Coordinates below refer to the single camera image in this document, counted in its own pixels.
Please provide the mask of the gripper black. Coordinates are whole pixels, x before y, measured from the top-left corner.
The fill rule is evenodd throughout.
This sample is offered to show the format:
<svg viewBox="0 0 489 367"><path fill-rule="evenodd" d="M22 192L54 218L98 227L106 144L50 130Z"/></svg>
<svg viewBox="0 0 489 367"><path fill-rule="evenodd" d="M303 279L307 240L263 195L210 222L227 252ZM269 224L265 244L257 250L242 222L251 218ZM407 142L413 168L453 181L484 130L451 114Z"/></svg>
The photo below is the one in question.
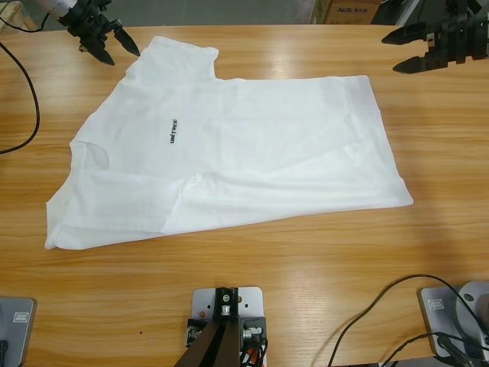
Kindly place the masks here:
<svg viewBox="0 0 489 367"><path fill-rule="evenodd" d="M114 66L115 62L105 50L107 33L114 31L115 39L130 54L140 56L137 44L131 36L123 29L121 22L117 19L109 21L103 12L107 10L110 0L76 1L68 7L67 13L59 18L59 22L67 27L74 37L78 37L81 46L98 61Z"/></svg>
<svg viewBox="0 0 489 367"><path fill-rule="evenodd" d="M428 44L424 57L411 57L393 67L404 74L446 68L450 62L465 63L466 58L488 58L488 13L459 15L436 24L420 22L400 27L387 34L383 44L403 45L423 40Z"/></svg>

